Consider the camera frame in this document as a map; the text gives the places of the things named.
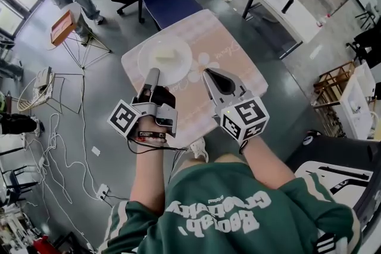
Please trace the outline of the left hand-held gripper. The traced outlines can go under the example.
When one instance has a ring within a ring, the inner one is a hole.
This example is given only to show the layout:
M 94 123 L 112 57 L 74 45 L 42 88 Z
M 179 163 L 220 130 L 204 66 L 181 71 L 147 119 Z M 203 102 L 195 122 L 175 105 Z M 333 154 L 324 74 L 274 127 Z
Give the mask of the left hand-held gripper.
M 165 139 L 166 135 L 176 136 L 177 115 L 176 98 L 166 87 L 158 86 L 160 70 L 151 68 L 141 88 L 152 90 L 151 101 L 139 103 L 138 96 L 131 103 L 120 100 L 108 119 L 109 125 L 127 139 L 137 137 L 153 137 Z M 143 130 L 139 127 L 139 120 L 149 117 L 153 123 L 164 128 L 164 131 Z

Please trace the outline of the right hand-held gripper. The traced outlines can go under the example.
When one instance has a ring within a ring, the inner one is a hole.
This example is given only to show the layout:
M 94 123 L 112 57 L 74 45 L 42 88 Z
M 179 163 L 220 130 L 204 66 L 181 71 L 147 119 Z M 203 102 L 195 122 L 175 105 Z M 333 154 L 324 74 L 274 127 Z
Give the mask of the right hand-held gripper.
M 270 116 L 260 97 L 246 90 L 243 81 L 221 68 L 206 68 L 203 80 L 215 104 L 214 118 L 240 145 L 261 134 Z

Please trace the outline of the white round plate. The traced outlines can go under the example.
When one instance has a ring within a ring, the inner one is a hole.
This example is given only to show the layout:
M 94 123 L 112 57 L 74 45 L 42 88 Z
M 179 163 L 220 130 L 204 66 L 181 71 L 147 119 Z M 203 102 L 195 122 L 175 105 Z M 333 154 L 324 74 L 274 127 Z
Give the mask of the white round plate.
M 177 60 L 167 63 L 157 62 L 152 56 L 152 52 L 157 48 L 176 49 Z M 151 68 L 160 70 L 158 81 L 160 86 L 170 86 L 181 81 L 187 76 L 192 62 L 193 56 L 190 46 L 175 35 L 158 35 L 150 38 L 143 44 L 138 56 L 139 72 L 143 77 L 148 75 Z

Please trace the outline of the pale yellow food piece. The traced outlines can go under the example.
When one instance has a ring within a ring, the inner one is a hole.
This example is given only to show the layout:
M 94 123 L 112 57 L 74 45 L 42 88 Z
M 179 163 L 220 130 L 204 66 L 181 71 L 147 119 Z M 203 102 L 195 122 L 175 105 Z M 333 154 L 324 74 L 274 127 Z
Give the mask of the pale yellow food piece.
M 157 48 L 152 52 L 152 56 L 157 62 L 173 62 L 177 60 L 177 50 L 170 48 Z

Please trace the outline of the person's right forearm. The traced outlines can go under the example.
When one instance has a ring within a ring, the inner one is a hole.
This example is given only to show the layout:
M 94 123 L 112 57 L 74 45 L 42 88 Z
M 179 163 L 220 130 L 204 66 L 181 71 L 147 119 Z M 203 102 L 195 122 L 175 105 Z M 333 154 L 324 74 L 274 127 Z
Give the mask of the person's right forearm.
M 272 152 L 260 136 L 249 139 L 242 149 L 254 177 L 270 189 L 279 189 L 295 174 Z

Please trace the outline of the person's left forearm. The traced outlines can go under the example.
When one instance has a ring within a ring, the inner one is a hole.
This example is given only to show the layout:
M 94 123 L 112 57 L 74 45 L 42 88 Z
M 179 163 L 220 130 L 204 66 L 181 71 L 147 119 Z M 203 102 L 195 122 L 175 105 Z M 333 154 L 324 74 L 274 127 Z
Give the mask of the person's left forearm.
M 165 206 L 165 184 L 163 143 L 153 137 L 135 138 L 136 151 L 135 179 L 130 192 L 130 200 L 139 202 L 155 215 L 162 215 Z

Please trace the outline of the pink patterned tablecloth table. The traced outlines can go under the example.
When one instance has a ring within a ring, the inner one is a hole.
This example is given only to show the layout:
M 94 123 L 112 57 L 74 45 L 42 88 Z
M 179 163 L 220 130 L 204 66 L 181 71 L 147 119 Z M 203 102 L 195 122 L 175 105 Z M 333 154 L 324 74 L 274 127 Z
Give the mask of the pink patterned tablecloth table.
M 147 38 L 121 58 L 121 64 L 136 90 L 146 77 L 139 72 L 138 56 L 143 44 L 158 35 L 175 35 L 191 48 L 193 62 L 181 81 L 168 86 L 176 98 L 178 111 L 176 136 L 167 138 L 175 148 L 187 146 L 217 127 L 213 118 L 214 104 L 210 100 L 202 72 L 206 68 L 221 68 L 237 75 L 253 95 L 262 96 L 268 84 L 238 41 L 210 10 L 198 11 Z

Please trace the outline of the person's left hand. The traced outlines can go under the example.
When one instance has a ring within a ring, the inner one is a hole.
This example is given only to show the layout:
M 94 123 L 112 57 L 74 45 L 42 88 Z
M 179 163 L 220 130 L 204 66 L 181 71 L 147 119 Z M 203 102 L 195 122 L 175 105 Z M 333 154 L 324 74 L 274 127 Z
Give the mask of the person's left hand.
M 149 88 L 143 88 L 138 96 L 139 103 L 146 103 L 151 101 L 152 90 Z

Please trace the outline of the white table with black legs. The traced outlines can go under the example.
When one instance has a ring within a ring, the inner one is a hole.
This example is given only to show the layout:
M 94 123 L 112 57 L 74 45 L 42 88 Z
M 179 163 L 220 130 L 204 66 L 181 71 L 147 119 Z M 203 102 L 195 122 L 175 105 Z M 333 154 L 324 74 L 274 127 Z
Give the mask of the white table with black legs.
M 284 59 L 300 45 L 308 44 L 320 31 L 317 20 L 298 0 L 286 14 L 288 0 L 248 0 L 242 17 Z

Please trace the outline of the orange box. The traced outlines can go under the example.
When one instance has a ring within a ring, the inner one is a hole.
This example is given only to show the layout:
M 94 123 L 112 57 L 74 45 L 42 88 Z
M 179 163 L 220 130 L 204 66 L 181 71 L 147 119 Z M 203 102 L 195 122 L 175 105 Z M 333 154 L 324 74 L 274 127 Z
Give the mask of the orange box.
M 67 10 L 51 27 L 51 43 L 59 46 L 76 28 L 76 22 L 70 10 Z

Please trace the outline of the small beige box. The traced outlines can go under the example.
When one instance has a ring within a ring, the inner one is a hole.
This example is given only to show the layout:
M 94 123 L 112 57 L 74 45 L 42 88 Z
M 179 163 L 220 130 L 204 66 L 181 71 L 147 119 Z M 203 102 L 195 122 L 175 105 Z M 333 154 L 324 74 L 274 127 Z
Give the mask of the small beige box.
M 46 67 L 46 68 L 40 70 L 37 73 L 34 88 L 39 89 L 39 90 L 45 89 L 50 82 L 51 74 L 52 74 L 52 68 L 51 67 Z

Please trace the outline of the black suitcase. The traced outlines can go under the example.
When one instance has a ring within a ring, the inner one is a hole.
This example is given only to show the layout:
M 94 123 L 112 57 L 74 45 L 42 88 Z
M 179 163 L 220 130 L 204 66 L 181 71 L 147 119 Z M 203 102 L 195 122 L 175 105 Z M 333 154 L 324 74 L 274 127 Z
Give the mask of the black suitcase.
M 307 161 L 374 171 L 381 168 L 381 142 L 321 134 L 307 145 L 299 145 L 286 160 L 286 165 L 296 171 Z

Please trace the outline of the white and black case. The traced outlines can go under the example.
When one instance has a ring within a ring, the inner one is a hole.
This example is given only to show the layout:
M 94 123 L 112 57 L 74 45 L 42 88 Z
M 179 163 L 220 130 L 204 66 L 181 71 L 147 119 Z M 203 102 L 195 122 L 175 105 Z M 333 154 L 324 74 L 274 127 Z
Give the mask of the white and black case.
M 373 172 L 317 161 L 303 163 L 296 177 L 316 173 L 329 189 L 335 201 L 354 208 L 369 185 Z

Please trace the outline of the white power strip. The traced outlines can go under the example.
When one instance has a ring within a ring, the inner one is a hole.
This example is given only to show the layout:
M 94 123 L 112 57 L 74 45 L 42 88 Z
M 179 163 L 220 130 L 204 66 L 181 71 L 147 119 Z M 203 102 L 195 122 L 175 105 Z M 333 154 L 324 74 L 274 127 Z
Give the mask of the white power strip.
M 106 184 L 101 184 L 96 193 L 96 197 L 99 200 L 104 200 L 107 197 L 108 192 L 109 192 L 109 187 Z

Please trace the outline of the white cabinet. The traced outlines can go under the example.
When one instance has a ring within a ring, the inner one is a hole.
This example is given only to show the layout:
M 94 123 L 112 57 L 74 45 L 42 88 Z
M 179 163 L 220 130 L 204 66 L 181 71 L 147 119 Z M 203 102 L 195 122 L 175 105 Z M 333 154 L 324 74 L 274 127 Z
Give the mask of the white cabinet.
M 367 140 L 374 123 L 369 100 L 374 96 L 376 82 L 368 64 L 356 67 L 335 107 L 347 138 Z

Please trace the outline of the person's green shirt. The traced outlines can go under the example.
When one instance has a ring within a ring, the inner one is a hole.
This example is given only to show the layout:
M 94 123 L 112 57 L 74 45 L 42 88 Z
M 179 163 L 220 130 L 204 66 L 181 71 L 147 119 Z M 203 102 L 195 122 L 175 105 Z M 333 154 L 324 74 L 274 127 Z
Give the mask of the person's green shirt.
M 361 239 L 354 211 L 317 174 L 269 189 L 249 166 L 216 162 L 177 173 L 161 216 L 120 202 L 99 254 L 355 254 Z

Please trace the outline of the red box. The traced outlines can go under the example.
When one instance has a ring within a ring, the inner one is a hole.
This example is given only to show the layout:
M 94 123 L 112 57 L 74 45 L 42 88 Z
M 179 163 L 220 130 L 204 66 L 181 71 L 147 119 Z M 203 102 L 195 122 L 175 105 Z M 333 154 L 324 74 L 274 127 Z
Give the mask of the red box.
M 43 235 L 42 237 L 35 239 L 33 241 L 33 247 L 36 249 L 38 254 L 62 254 L 48 241 L 47 235 Z

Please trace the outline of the wooden frame rack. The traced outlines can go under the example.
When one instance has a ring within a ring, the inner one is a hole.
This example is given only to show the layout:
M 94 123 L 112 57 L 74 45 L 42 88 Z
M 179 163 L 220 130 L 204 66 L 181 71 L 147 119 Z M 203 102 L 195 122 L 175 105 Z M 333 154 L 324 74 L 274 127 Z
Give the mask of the wooden frame rack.
M 312 103 L 315 112 L 323 124 L 325 133 L 333 137 L 346 137 L 342 120 L 338 111 L 340 98 L 354 73 L 354 61 L 348 61 L 319 76 L 313 84 L 314 93 L 317 95 Z

